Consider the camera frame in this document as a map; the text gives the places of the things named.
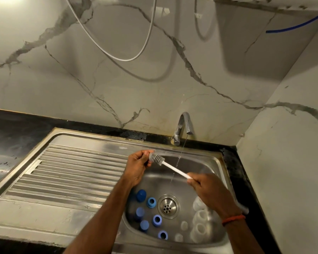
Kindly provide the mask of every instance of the drain strainer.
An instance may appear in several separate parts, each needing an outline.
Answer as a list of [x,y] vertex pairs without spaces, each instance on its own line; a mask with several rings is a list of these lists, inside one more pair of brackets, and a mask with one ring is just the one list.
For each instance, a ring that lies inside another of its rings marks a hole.
[[162,217],[172,219],[178,216],[180,204],[176,197],[165,194],[158,200],[158,211]]

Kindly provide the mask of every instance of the gray brush head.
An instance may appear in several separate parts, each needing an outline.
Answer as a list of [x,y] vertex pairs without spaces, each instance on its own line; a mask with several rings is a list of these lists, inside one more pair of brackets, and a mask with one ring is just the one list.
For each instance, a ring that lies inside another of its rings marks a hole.
[[156,153],[150,153],[149,154],[149,160],[157,163],[159,166],[161,166],[161,164],[163,163],[163,161],[165,161],[165,158],[163,158],[162,156],[156,154]]

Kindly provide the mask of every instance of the wall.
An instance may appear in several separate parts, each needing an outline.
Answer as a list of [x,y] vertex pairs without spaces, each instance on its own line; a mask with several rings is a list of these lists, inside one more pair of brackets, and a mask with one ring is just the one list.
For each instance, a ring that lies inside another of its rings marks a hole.
[[238,143],[282,253],[318,254],[318,33]]
[[[133,57],[153,0],[72,0],[95,39]],[[172,135],[183,111],[195,139],[235,145],[318,30],[303,17],[158,0],[139,59],[108,59],[65,0],[0,0],[0,109]]]

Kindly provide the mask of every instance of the faucet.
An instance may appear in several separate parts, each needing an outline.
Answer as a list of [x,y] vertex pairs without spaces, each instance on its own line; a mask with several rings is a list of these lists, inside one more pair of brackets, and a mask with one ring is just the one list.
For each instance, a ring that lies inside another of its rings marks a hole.
[[183,112],[180,115],[180,119],[178,121],[178,126],[176,131],[174,132],[173,135],[173,144],[175,146],[180,145],[180,133],[182,130],[182,127],[185,123],[185,129],[186,129],[186,133],[187,134],[194,134],[194,130],[193,130],[193,126],[192,126],[192,122],[191,122],[191,118],[188,112]]

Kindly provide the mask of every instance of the black countertop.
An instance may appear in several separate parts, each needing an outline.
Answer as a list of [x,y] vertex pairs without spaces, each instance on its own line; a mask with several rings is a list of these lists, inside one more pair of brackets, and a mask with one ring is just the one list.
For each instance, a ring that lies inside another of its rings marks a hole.
[[[170,137],[88,123],[0,110],[0,179],[16,166],[53,128],[170,145]],[[187,140],[185,147],[222,152],[236,197],[250,209],[246,222],[265,253],[280,253],[236,147]],[[64,249],[0,239],[0,253],[61,253]]]

